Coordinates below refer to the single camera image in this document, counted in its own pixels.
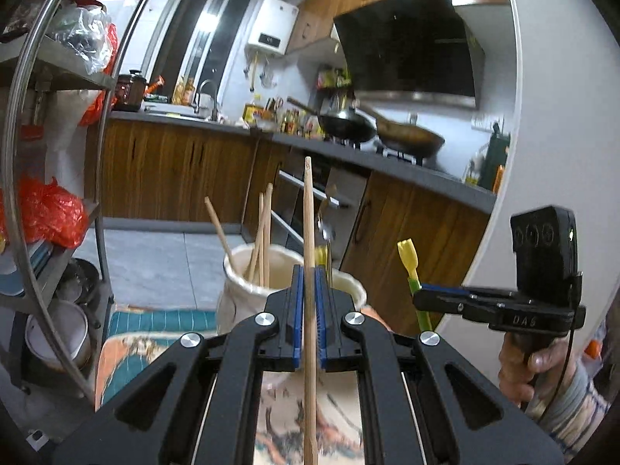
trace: black cable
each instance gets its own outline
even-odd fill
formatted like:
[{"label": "black cable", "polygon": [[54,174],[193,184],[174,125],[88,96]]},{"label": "black cable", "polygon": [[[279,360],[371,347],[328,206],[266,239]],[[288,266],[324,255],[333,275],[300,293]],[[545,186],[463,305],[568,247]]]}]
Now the black cable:
[{"label": "black cable", "polygon": [[547,407],[545,407],[545,410],[542,412],[541,417],[538,418],[537,423],[539,425],[541,421],[543,420],[543,418],[545,417],[545,415],[548,413],[551,405],[553,405],[553,402],[556,400],[557,394],[560,392],[560,388],[562,387],[562,381],[564,381],[564,376],[566,375],[566,369],[568,368],[568,362],[570,362],[570,353],[573,349],[573,339],[575,337],[575,319],[576,318],[577,318],[577,310],[575,309],[574,315],[573,315],[573,321],[570,325],[570,337],[568,338],[568,350],[566,351],[566,359],[564,360],[564,365],[562,366],[562,373],[560,374],[560,379],[557,382],[556,390],[553,392],[553,396],[551,397],[551,400],[547,404]]}]

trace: wooden chopstick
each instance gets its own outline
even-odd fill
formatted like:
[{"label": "wooden chopstick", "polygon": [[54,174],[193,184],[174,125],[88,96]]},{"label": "wooden chopstick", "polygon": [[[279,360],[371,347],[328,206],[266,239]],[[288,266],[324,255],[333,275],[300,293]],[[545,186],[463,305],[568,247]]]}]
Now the wooden chopstick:
[{"label": "wooden chopstick", "polygon": [[272,204],[272,195],[265,194],[265,203],[264,207],[268,212],[267,222],[265,223],[265,232],[263,233],[263,266],[265,268],[265,286],[269,288],[269,273],[270,273],[270,264],[269,264],[269,246],[271,246],[271,204]]},{"label": "wooden chopstick", "polygon": [[[272,193],[274,192],[274,186],[273,184],[269,184],[267,186],[267,191],[265,192],[265,197],[267,198],[267,200],[269,202],[271,202],[271,197],[272,197]],[[256,262],[258,261],[258,251],[260,249],[259,243],[260,240],[262,239],[262,236],[259,237],[258,233],[261,233],[262,231],[265,230],[265,224],[267,223],[267,217],[271,215],[270,211],[267,211],[266,209],[264,209],[262,216],[260,217],[260,220],[258,221],[258,230],[256,231],[256,241],[254,243],[254,249],[252,250],[252,257],[250,257],[250,265],[247,267],[247,271],[246,271],[246,279],[247,281],[252,282],[254,279],[254,274],[256,273]]]},{"label": "wooden chopstick", "polygon": [[218,214],[215,212],[209,196],[205,197],[205,205],[207,206],[207,210],[209,211],[209,217],[211,217],[211,222],[215,226],[215,232],[218,233],[219,242],[222,243],[222,248],[224,248],[224,251],[228,256],[228,262],[231,265],[231,269],[233,270],[232,272],[241,276],[241,272],[238,270],[233,260],[233,253],[231,252],[231,248],[230,246],[228,246],[228,242],[226,241],[226,235],[224,234],[224,230],[219,223]]},{"label": "wooden chopstick", "polygon": [[314,303],[314,197],[312,160],[304,167],[304,465],[318,465],[316,441],[316,310]]},{"label": "wooden chopstick", "polygon": [[[262,218],[265,211],[265,195],[261,192],[258,196],[258,218]],[[259,229],[256,237],[260,237],[258,243],[258,284],[265,286],[265,229]]]}]

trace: faucet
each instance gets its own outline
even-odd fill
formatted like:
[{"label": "faucet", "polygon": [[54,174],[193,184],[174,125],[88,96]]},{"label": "faucet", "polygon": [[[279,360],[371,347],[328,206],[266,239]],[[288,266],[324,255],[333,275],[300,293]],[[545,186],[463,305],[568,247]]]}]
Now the faucet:
[{"label": "faucet", "polygon": [[[215,82],[213,82],[213,80],[211,80],[211,79],[207,79],[204,82],[200,83],[200,85],[198,86],[198,90],[196,91],[197,101],[196,101],[196,106],[194,107],[194,113],[196,115],[198,113],[200,113],[200,95],[203,93],[202,89],[208,83],[215,83]],[[211,112],[211,120],[213,122],[217,122],[218,121],[218,93],[219,93],[219,84],[218,84],[218,86],[215,89],[215,96],[213,98],[213,111]]]}]

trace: red plastic bag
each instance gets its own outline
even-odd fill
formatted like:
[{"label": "red plastic bag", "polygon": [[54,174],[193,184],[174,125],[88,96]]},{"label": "red plastic bag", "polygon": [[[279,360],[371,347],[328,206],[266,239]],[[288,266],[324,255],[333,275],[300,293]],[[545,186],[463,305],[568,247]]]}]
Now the red plastic bag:
[{"label": "red plastic bag", "polygon": [[[19,181],[19,204],[27,243],[45,239],[65,248],[77,248],[84,241],[90,224],[84,203],[62,188],[56,178],[44,184],[35,178],[23,177]],[[0,231],[7,237],[1,201]]]},{"label": "red plastic bag", "polygon": [[[108,66],[105,67],[103,72],[107,75],[112,73],[112,68],[114,68],[114,61],[116,61],[117,52],[119,52],[119,37],[117,36],[116,26],[114,24],[110,24],[108,27],[108,38],[112,43],[112,58],[108,63]],[[105,91],[101,91],[97,96],[97,99],[92,103],[90,107],[84,113],[82,120],[79,122],[79,126],[90,126],[99,120],[101,114],[103,113],[103,101],[105,98]],[[114,106],[116,103],[116,97],[112,97],[112,104]]]}]

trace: tile grout line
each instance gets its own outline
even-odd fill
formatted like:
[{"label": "tile grout line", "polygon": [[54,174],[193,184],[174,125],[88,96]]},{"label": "tile grout line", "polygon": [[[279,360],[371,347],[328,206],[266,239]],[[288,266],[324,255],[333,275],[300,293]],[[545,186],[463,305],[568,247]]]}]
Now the tile grout line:
[{"label": "tile grout line", "polygon": [[185,248],[185,260],[187,261],[187,273],[190,275],[191,295],[194,298],[194,305],[196,306],[196,309],[198,309],[198,301],[196,300],[196,291],[194,290],[193,281],[191,280],[190,257],[187,253],[187,239],[185,239],[185,233],[183,233],[183,246]]}]

